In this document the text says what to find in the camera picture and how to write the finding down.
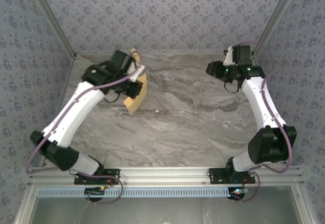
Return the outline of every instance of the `gray marble tabletop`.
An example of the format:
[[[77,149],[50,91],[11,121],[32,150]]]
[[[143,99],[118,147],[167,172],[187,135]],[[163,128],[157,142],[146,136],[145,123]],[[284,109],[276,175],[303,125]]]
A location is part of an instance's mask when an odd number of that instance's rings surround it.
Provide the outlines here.
[[[92,63],[108,56],[77,56],[64,101]],[[148,55],[142,57],[147,97],[133,114],[125,97],[99,102],[77,129],[71,147],[109,167],[224,166],[243,152],[256,133],[256,122],[243,92],[225,91],[205,73],[220,55]],[[236,90],[229,85],[229,90]],[[109,93],[111,100],[116,96]]]

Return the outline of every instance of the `patterned wallpaper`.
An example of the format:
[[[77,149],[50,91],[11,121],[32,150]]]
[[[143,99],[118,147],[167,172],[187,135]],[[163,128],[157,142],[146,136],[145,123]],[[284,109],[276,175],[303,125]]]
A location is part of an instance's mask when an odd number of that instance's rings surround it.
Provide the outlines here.
[[[0,0],[0,223],[25,190],[29,135],[53,118],[71,59],[34,0]]]
[[[298,130],[294,163],[304,167],[319,223],[325,223],[325,0],[292,0],[269,46],[276,55],[268,87],[286,122]],[[261,64],[270,70],[268,57]]]
[[[257,40],[278,0],[48,0],[75,52],[213,52]]]

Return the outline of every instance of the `purple cable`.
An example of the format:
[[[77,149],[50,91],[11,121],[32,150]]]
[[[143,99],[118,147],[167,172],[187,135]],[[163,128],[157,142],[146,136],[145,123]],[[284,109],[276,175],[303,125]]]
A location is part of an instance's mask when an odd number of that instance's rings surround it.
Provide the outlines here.
[[[83,175],[83,176],[85,176],[85,177],[90,177],[90,178],[110,178],[110,179],[114,179],[114,180],[118,181],[119,184],[121,185],[121,191],[120,191],[120,194],[119,194],[115,199],[110,200],[110,201],[93,202],[93,201],[91,201],[91,200],[89,199],[89,197],[90,197],[90,195],[94,192],[94,190],[93,190],[93,191],[90,191],[90,193],[89,193],[88,196],[87,196],[87,200],[89,201],[89,203],[94,203],[95,205],[106,205],[106,204],[112,204],[112,203],[118,201],[118,200],[121,198],[121,196],[122,196],[122,194],[123,194],[124,186],[123,186],[122,181],[121,181],[119,178],[114,177],[114,176],[109,176],[109,175],[106,175],[106,176],[94,176],[94,175],[88,175],[88,174],[86,174],[86,173],[82,173],[82,172],[78,172],[78,173],[79,173],[80,175]]]
[[[278,121],[278,119],[276,118],[275,114],[273,113],[267,99],[266,99],[266,96],[265,96],[265,91],[264,91],[264,87],[266,85],[266,82],[270,79],[270,77],[272,76],[273,72],[274,72],[274,63],[275,63],[275,57],[273,55],[273,53],[268,49],[266,48],[264,45],[262,45],[261,43],[259,42],[255,42],[255,41],[248,41],[248,42],[242,42],[242,43],[239,43],[238,45],[257,45],[257,46],[260,46],[261,48],[263,48],[268,54],[269,56],[271,57],[272,59],[272,68],[271,68],[271,71],[267,74],[267,76],[265,77],[265,79],[263,80],[262,82],[262,86],[261,86],[261,92],[262,92],[262,98],[263,98],[263,101],[265,103],[265,106],[266,108],[268,109],[269,113],[271,114],[273,120],[275,121],[275,123],[277,124],[277,126],[280,128],[283,136],[284,136],[284,139],[286,141],[286,144],[287,144],[287,147],[288,147],[288,154],[289,154],[289,158],[288,158],[288,164],[286,165],[285,168],[283,168],[281,171],[278,171],[278,170],[275,170],[274,168],[266,165],[266,164],[262,164],[263,167],[266,167],[267,169],[271,170],[272,172],[275,172],[275,173],[284,173],[286,172],[291,164],[292,164],[292,160],[293,160],[293,151],[291,149],[291,144],[290,144],[290,139],[286,133],[286,131],[284,130],[283,126],[280,124],[280,122]],[[255,169],[258,169],[260,168],[261,166],[256,166],[256,167],[253,167],[251,168],[251,170],[255,170]]]
[[[140,53],[138,51],[134,51],[131,53],[131,55],[133,55],[134,53],[138,54],[140,56]],[[53,128],[51,129],[51,132],[49,134],[47,134],[43,139],[42,141],[38,144],[38,146],[35,148],[35,150],[33,151],[33,153],[30,155],[29,159],[28,159],[28,162],[27,162],[27,166],[26,166],[26,173],[27,174],[31,174],[31,173],[36,173],[36,172],[41,172],[41,171],[44,171],[45,169],[40,169],[40,170],[36,170],[36,171],[29,171],[29,167],[35,157],[35,155],[37,154],[37,152],[40,150],[40,148],[43,146],[43,144],[46,142],[46,140],[48,140],[48,138],[52,135],[52,133],[55,131],[55,129],[59,126],[60,122],[63,120],[63,118],[67,115],[67,113],[71,110],[71,108],[74,106],[75,103],[78,102],[78,100],[83,97],[86,93],[92,91],[92,90],[95,90],[95,89],[100,89],[100,88],[107,88],[107,87],[111,87],[111,86],[114,86],[114,85],[117,85],[119,83],[122,83],[124,81],[126,81],[127,79],[129,79],[131,76],[133,76],[137,71],[138,69],[140,69],[140,66],[135,69],[132,73],[126,75],[125,77],[121,78],[121,79],[118,79],[114,82],[111,82],[111,83],[107,83],[107,84],[103,84],[103,85],[99,85],[99,86],[95,86],[95,87],[92,87],[92,88],[89,88],[89,89],[86,89],[85,91],[83,91],[81,94],[79,94],[75,99],[74,101],[72,101],[72,103],[67,107],[67,109],[62,113],[61,117],[57,120],[57,122],[55,123],[55,125],[53,126]]]
[[[238,199],[238,201],[240,201],[241,203],[249,202],[249,201],[252,201],[253,199],[255,199],[259,192],[259,187],[261,186],[261,180],[259,179],[259,175],[256,172],[251,171],[251,170],[249,171],[249,173],[254,173],[254,175],[257,177],[258,186],[257,186],[256,192],[254,193],[254,195],[247,200],[242,200],[240,197],[238,197],[234,194],[230,194],[232,197]]]

